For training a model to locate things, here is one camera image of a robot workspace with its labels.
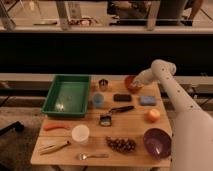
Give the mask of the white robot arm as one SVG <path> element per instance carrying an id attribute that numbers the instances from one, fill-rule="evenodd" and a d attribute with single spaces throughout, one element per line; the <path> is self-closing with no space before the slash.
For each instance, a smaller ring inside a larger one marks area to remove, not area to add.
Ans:
<path id="1" fill-rule="evenodd" d="M 171 149 L 171 171 L 213 171 L 213 117 L 175 80 L 174 63 L 157 59 L 133 80 L 134 86 L 157 80 L 176 112 Z"/>

